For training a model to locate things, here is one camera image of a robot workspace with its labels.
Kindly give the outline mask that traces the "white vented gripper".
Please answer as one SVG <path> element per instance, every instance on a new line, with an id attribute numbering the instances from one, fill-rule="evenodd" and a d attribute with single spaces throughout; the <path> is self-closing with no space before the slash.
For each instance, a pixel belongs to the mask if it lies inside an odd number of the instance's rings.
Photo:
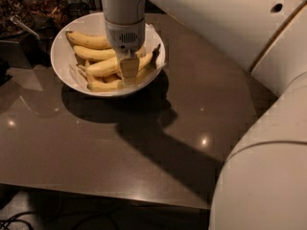
<path id="1" fill-rule="evenodd" d="M 145 18 L 132 23 L 112 22 L 105 18 L 106 37 L 117 55 L 124 85 L 136 84 L 139 67 L 137 52 L 145 41 Z"/>

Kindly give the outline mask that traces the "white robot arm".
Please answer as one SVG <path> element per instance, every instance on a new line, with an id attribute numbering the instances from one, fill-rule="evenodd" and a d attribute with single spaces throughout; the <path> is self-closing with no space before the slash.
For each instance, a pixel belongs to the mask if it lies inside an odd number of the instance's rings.
<path id="1" fill-rule="evenodd" d="M 102 0 L 106 34 L 122 60 L 141 43 L 151 1 L 269 89 L 276 102 L 224 162 L 209 230 L 307 230 L 306 0 Z"/>

